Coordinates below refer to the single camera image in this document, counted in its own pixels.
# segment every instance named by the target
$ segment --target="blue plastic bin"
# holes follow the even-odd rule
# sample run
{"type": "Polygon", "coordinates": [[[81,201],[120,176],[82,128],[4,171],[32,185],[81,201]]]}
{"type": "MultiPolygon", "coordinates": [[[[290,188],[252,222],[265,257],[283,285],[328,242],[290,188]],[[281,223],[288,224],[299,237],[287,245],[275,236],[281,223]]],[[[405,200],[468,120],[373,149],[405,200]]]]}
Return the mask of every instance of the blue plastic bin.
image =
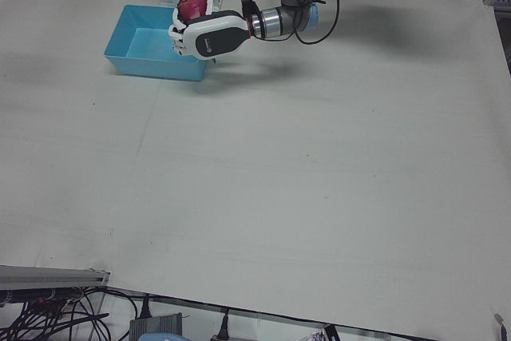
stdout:
{"type": "Polygon", "coordinates": [[[168,27],[173,8],[127,5],[105,49],[120,73],[199,81],[208,61],[180,56],[172,49],[168,27]]]}

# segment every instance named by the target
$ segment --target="white table surface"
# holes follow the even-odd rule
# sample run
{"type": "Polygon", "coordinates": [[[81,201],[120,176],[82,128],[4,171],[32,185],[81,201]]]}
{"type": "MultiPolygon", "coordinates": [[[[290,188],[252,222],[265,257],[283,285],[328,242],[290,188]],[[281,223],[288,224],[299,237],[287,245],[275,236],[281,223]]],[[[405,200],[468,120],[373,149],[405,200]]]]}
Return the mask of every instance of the white table surface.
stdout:
{"type": "Polygon", "coordinates": [[[323,44],[247,42],[190,83],[103,58],[126,3],[158,0],[0,0],[0,264],[433,339],[511,321],[490,8],[343,0],[323,44]]]}

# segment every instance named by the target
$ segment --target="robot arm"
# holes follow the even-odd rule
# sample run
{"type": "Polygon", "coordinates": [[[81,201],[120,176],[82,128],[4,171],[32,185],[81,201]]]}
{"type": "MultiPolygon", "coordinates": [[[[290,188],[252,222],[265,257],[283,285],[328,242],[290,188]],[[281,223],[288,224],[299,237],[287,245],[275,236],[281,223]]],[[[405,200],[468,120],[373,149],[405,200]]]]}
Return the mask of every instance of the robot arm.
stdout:
{"type": "Polygon", "coordinates": [[[233,10],[213,12],[184,24],[174,11],[168,29],[174,50],[207,60],[236,51],[249,38],[275,38],[313,28],[318,8],[311,0],[281,0],[281,6],[259,11],[252,0],[242,0],[244,15],[233,10]]]}

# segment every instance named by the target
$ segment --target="power cord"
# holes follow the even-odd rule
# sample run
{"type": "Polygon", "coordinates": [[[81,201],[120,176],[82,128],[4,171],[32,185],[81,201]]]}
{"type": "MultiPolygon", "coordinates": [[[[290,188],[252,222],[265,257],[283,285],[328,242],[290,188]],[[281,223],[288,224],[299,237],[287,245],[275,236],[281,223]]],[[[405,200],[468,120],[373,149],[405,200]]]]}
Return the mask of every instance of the power cord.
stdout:
{"type": "Polygon", "coordinates": [[[111,341],[111,336],[103,318],[108,313],[100,315],[91,314],[81,301],[73,304],[71,311],[66,311],[60,304],[60,299],[45,299],[44,305],[41,300],[26,302],[22,306],[20,315],[9,327],[0,328],[1,341],[47,341],[52,335],[60,331],[69,330],[72,335],[73,327],[80,323],[91,323],[95,328],[98,341],[111,341]],[[58,311],[42,311],[42,308],[58,307],[58,311]],[[62,320],[70,315],[69,320],[62,320]]]}
{"type": "Polygon", "coordinates": [[[224,317],[222,318],[222,325],[220,326],[220,331],[216,336],[217,339],[221,339],[223,341],[227,341],[229,339],[229,331],[228,331],[228,317],[229,308],[225,309],[224,317]]]}
{"type": "Polygon", "coordinates": [[[142,301],[141,315],[138,316],[138,319],[149,319],[151,317],[151,311],[149,310],[149,294],[146,293],[144,301],[142,301]]]}
{"type": "MultiPolygon", "coordinates": [[[[133,298],[138,298],[137,296],[126,295],[122,291],[117,291],[115,289],[110,289],[108,287],[93,287],[93,288],[86,290],[85,292],[86,292],[86,295],[95,293],[95,292],[102,292],[102,293],[105,293],[106,295],[113,295],[115,297],[121,297],[121,298],[127,299],[131,303],[133,310],[135,311],[134,318],[138,319],[138,307],[135,304],[135,301],[133,301],[133,298]]],[[[129,336],[129,329],[117,341],[122,341],[122,340],[126,339],[128,336],[129,336]]]]}

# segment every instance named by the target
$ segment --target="pink dragon fruit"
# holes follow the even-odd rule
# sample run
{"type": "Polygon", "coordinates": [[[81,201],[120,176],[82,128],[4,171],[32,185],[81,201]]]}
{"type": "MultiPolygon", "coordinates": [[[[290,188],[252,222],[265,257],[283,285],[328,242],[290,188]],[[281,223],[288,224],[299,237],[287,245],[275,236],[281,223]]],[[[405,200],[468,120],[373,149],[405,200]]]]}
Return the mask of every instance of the pink dragon fruit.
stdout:
{"type": "Polygon", "coordinates": [[[179,19],[183,23],[188,23],[192,19],[204,16],[207,6],[208,0],[180,0],[177,3],[179,19]]]}

